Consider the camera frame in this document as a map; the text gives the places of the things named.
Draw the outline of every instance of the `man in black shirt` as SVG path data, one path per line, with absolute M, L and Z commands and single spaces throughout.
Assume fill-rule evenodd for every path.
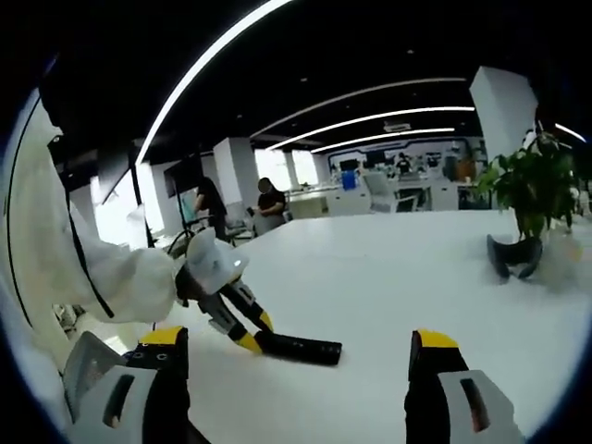
M 208 220 L 210 227 L 214 227 L 216 231 L 216 237 L 226 241 L 226 206 L 224 206 L 214 182 L 206 177 L 199 181 L 197 200 L 195 201 L 195 213 L 203 210 L 210 211 Z
M 258 213 L 261 216 L 281 216 L 286 208 L 286 196 L 283 192 L 274 187 L 269 178 L 262 178 L 258 184 L 259 208 Z

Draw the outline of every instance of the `desk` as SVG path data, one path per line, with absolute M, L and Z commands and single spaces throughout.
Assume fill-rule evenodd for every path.
M 392 180 L 395 191 L 422 190 L 428 192 L 427 200 L 432 211 L 459 209 L 459 189 L 472 188 L 474 183 L 451 182 L 446 179 Z
M 370 195 L 365 187 L 344 191 L 328 189 L 291 195 L 289 209 L 295 219 L 324 216 L 355 216 L 370 212 Z
M 512 400 L 531 436 L 585 347 L 592 303 L 511 279 L 490 283 L 497 211 L 296 220 L 239 247 L 244 280 L 277 332 L 343 342 L 336 368 L 253 356 L 176 308 L 190 328 L 190 417 L 213 444 L 403 443 L 413 329 L 456 339 Z

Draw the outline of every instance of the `blue container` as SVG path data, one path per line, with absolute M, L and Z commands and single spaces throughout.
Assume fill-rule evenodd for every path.
M 341 173 L 341 183 L 343 184 L 343 190 L 355 190 L 355 181 L 355 171 L 343 171 Z

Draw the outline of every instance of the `led light strip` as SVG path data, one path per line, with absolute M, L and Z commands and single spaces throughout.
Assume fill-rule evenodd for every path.
M 400 86 L 422 85 L 422 84 L 426 84 L 426 83 L 450 83 L 452 81 L 465 82 L 466 79 L 464 79 L 462 77 L 435 77 L 432 79 L 404 80 L 404 81 L 395 81 L 394 83 L 384 83 L 382 85 L 377 85 L 377 86 L 373 86 L 370 88 L 364 88 L 363 90 L 348 92 L 347 94 L 339 95 L 337 97 L 332 97 L 332 98 L 327 99 L 323 102 L 319 102 L 318 104 L 314 104 L 312 106 L 308 106 L 304 109 L 301 109 L 300 111 L 296 111 L 295 113 L 290 114 L 289 116 L 281 118 L 280 120 L 277 120 L 274 123 L 267 125 L 265 128 L 259 129 L 258 131 L 251 134 L 250 137 L 252 139 L 253 137 L 258 136 L 259 134 L 262 134 L 262 133 L 266 132 L 267 130 L 271 130 L 272 128 L 276 127 L 277 125 L 281 125 L 282 123 L 285 123 L 289 120 L 292 120 L 293 118 L 301 116 L 302 114 L 310 113 L 311 111 L 314 111 L 318 108 L 322 108 L 323 106 L 335 104 L 336 102 L 340 102 L 341 100 L 349 99 L 349 98 L 355 97 L 357 95 L 374 93 L 376 91 L 386 90 L 388 88 L 397 88 Z
M 561 130 L 563 132 L 567 132 L 568 134 L 571 134 L 572 136 L 574 136 L 576 139 L 579 139 L 580 141 L 586 143 L 586 139 L 584 139 L 583 136 L 581 136 L 580 134 L 578 134 L 577 132 L 575 132 L 569 128 L 565 128 L 563 125 L 560 125 L 559 123 L 555 124 L 555 128 L 557 128 L 558 130 Z
M 377 139 L 387 139 L 389 137 L 399 137 L 399 136 L 411 136 L 411 135 L 415 135 L 415 134 L 429 134 L 432 132 L 454 132 L 454 128 L 412 129 L 410 131 L 391 132 L 390 134 L 378 134 L 377 136 L 362 137 L 362 139 L 355 139 L 353 141 L 335 143 L 333 145 L 324 146 L 322 148 L 317 148 L 317 149 L 311 151 L 311 153 L 320 153 L 322 151 L 332 150 L 333 148 L 339 148 L 340 146 L 353 145 L 355 143 L 361 143 L 361 142 L 375 141 Z
M 287 145 L 288 143 L 294 143 L 299 141 L 300 139 L 304 139 L 306 137 L 313 136 L 320 132 L 325 132 L 329 130 L 334 130 L 335 128 L 346 127 L 348 125 L 353 125 L 354 123 L 365 122 L 367 120 L 374 120 L 377 118 L 384 118 L 384 117 L 391 117 L 391 116 L 403 116 L 406 114 L 419 114 L 419 113 L 433 113 L 437 111 L 475 111 L 474 106 L 433 106 L 428 108 L 415 108 L 415 109 L 403 109 L 401 111 L 391 111 L 389 113 L 382 113 L 382 114 L 374 114 L 372 116 L 366 117 L 359 117 L 353 120 L 347 120 L 345 122 L 336 123 L 334 125 L 329 125 L 328 127 L 315 129 L 314 131 L 306 132 L 301 134 L 300 136 L 292 137 L 291 139 L 287 139 L 286 141 L 276 143 L 275 145 L 269 146 L 265 148 L 266 151 L 275 150 L 281 146 Z
M 239 35 L 241 35 L 244 31 L 247 31 L 249 28 L 251 28 L 252 25 L 263 19 L 267 14 L 271 14 L 276 9 L 279 9 L 292 1 L 294 0 L 270 0 L 264 5 L 259 6 L 252 13 L 241 19 L 238 23 L 232 26 L 232 28 L 222 34 L 222 36 L 202 54 L 202 56 L 193 64 L 189 71 L 185 73 L 173 92 L 166 99 L 165 104 L 158 113 L 158 116 L 156 116 L 150 131 L 148 131 L 148 135 L 146 136 L 140 153 L 138 154 L 138 158 L 136 159 L 136 165 L 142 163 L 146 153 L 148 152 L 148 148 L 150 148 L 150 143 L 152 143 L 154 136 L 165 121 L 165 117 L 170 112 L 173 105 L 177 102 L 193 79 L 195 79 L 195 77 L 197 77 L 197 75 L 206 67 L 206 65 L 210 63 L 212 59 L 217 56 L 220 51 L 222 51 L 230 42 L 239 37 Z

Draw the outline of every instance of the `white pillar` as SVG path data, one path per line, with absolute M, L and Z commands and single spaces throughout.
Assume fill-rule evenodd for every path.
M 76 209 L 86 222 L 89 231 L 94 236 L 99 236 L 99 231 L 96 227 L 96 218 L 94 216 L 93 197 L 91 195 L 91 185 L 78 188 L 70 193 L 70 200 L 76 206 Z
M 329 171 L 327 157 L 321 154 L 313 154 L 313 160 L 319 183 L 329 182 L 331 179 L 331 172 Z
M 538 105 L 528 79 L 513 72 L 481 67 L 471 85 L 471 95 L 489 161 L 521 148 L 526 131 L 533 126 Z
M 222 199 L 226 205 L 242 202 L 257 205 L 257 163 L 249 139 L 225 139 L 214 147 L 214 159 L 220 181 Z
M 152 165 L 152 177 L 154 180 L 154 190 L 156 191 L 156 200 L 160 207 L 160 214 L 165 226 L 164 233 L 168 236 L 175 236 L 183 229 L 179 205 L 176 197 L 168 197 L 167 181 L 165 171 L 178 162 L 167 162 L 160 165 Z
M 298 183 L 298 175 L 296 174 L 294 156 L 292 155 L 292 151 L 288 151 L 284 153 L 284 155 L 286 156 L 286 167 L 288 168 L 288 175 L 290 176 L 290 187 L 293 190 L 297 190 L 300 188 L 300 183 Z

